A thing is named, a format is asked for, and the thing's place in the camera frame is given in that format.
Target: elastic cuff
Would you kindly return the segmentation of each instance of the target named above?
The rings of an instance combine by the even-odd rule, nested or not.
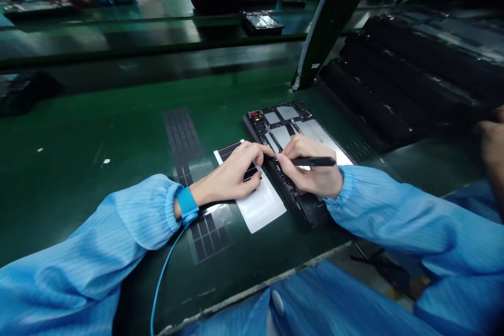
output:
[[[330,206],[343,207],[353,193],[353,188],[355,187],[355,176],[352,172],[351,165],[340,166],[338,169],[343,176],[343,186],[341,187],[340,194],[338,194],[336,199],[323,198],[323,200]]]
[[[179,228],[181,221],[175,219],[175,213],[173,212],[173,201],[175,200],[177,194],[184,187],[181,184],[173,183],[168,188],[168,192],[166,194],[166,203],[165,203],[165,211],[166,211],[166,224],[172,233],[175,233]]]

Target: stylus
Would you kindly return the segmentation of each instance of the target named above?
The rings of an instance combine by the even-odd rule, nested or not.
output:
[[[291,162],[295,166],[335,166],[336,160],[329,156],[322,157],[304,157],[299,159],[292,159]]]

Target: white backing paper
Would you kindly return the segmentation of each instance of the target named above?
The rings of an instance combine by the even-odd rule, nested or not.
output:
[[[219,165],[222,165],[222,159],[219,153],[214,151],[214,155]],[[268,177],[264,174],[262,168],[260,166],[256,166],[256,168],[258,171],[262,172],[262,180],[259,188],[247,197],[236,200],[236,204],[251,234],[273,222],[287,211],[283,201],[278,196],[278,193],[273,188]]]

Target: blue wrist strap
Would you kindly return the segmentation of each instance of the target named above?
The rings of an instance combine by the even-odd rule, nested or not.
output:
[[[177,200],[182,210],[182,226],[188,228],[192,221],[198,218],[200,208],[196,205],[189,187],[185,187],[177,193]]]
[[[185,187],[182,190],[178,191],[178,193],[175,194],[178,200],[178,204],[180,205],[180,209],[182,210],[182,232],[179,234],[177,239],[175,240],[175,243],[173,243],[172,248],[170,249],[170,253],[168,253],[168,256],[166,258],[166,261],[164,262],[163,269],[161,269],[161,274],[159,276],[158,280],[158,285],[156,287],[156,292],[154,295],[154,303],[152,304],[152,311],[151,311],[151,336],[154,336],[154,312],[156,310],[156,303],[158,302],[158,294],[159,294],[159,286],[161,285],[161,278],[163,278],[164,270],[166,269],[166,265],[168,264],[168,260],[170,260],[170,256],[172,255],[173,248],[175,248],[178,240],[184,233],[186,229],[189,228],[193,220],[198,218],[198,211],[200,211],[200,208],[196,205],[196,202],[194,201],[194,197],[191,194],[191,191],[189,190],[189,187]]]

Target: blue cable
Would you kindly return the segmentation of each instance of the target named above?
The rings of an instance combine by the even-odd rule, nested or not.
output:
[[[164,265],[163,265],[163,269],[161,270],[161,275],[159,276],[159,281],[158,281],[158,285],[156,287],[156,295],[154,296],[154,303],[152,304],[152,313],[151,313],[151,336],[154,336],[154,312],[156,310],[156,302],[158,301],[158,293],[159,293],[159,286],[161,286],[161,279],[163,278],[163,274],[164,274],[164,269],[166,269],[166,265],[168,264],[168,260],[170,260],[170,256],[173,252],[173,248],[175,248],[175,246],[177,245],[177,242],[178,240],[180,239],[180,237],[182,236],[182,234],[184,233],[184,231],[187,230],[187,228],[189,227],[189,224],[187,224],[184,229],[182,230],[182,232],[180,233],[180,235],[178,236],[177,240],[175,241],[175,243],[173,243],[173,246],[172,246],[172,249],[170,249],[170,253],[168,254],[168,257],[166,258],[166,261],[164,262]]]

